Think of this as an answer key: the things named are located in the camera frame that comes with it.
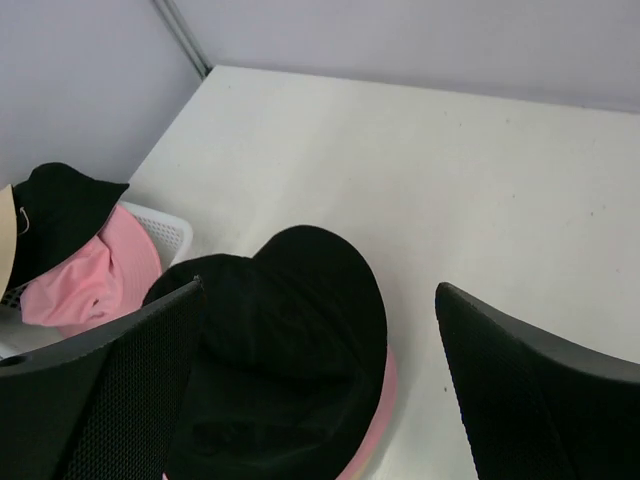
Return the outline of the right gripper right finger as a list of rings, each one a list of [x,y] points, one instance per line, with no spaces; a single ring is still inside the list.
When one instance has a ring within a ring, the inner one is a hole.
[[[639,366],[442,282],[435,312],[481,479],[636,479]]]

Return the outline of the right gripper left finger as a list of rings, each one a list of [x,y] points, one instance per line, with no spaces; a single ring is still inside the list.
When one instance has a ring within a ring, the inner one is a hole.
[[[204,313],[199,278],[1,362],[4,479],[161,479]]]

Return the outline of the pink bucket hat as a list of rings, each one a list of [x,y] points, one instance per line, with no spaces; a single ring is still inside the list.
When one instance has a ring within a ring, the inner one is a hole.
[[[392,419],[397,397],[397,368],[393,351],[387,348],[384,381],[376,412],[353,458],[337,480],[361,479]]]

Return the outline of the black cap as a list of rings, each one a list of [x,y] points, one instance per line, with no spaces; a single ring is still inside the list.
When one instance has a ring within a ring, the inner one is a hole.
[[[170,479],[354,479],[379,437],[385,306],[347,240],[299,225],[254,255],[169,268],[153,302],[202,283],[203,326],[168,454]]]

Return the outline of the black bucket hat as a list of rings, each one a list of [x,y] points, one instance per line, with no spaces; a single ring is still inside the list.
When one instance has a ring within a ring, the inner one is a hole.
[[[10,290],[54,269],[106,225],[127,183],[99,180],[50,162],[13,187],[17,247]]]

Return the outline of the beige cap with script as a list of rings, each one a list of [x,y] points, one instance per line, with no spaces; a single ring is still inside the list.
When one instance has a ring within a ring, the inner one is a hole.
[[[17,245],[17,219],[13,188],[9,184],[0,194],[0,296],[3,297],[11,277]]]

